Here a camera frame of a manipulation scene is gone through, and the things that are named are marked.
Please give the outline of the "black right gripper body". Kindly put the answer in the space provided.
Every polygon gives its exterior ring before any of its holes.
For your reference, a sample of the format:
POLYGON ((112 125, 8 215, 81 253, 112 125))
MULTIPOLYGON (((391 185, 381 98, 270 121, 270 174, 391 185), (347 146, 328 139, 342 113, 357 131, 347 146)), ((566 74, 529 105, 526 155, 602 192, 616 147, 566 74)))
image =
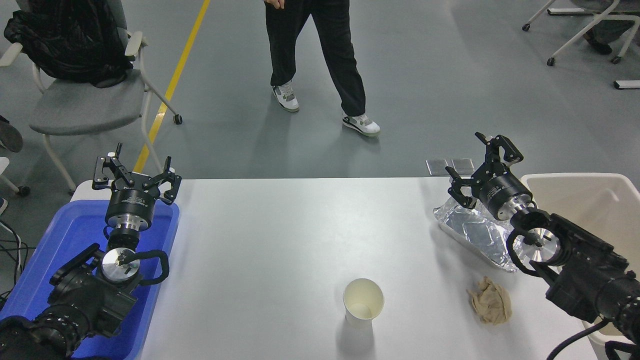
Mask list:
POLYGON ((531 191, 509 171, 480 178, 476 185, 473 196, 497 220, 509 220, 519 210, 532 205, 531 191))

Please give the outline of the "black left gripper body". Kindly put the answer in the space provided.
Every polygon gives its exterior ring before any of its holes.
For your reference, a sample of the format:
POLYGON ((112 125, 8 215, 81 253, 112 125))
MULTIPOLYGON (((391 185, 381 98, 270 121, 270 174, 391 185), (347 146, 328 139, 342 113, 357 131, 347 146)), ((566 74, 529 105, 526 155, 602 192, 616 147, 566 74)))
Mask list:
POLYGON ((117 178, 110 185, 111 195, 107 207, 105 221, 116 222, 121 215, 135 215, 146 222, 150 222, 154 216, 154 207, 158 195, 157 190, 150 193, 144 191, 142 185, 151 178, 146 174, 133 173, 134 184, 130 185, 125 178, 117 178))

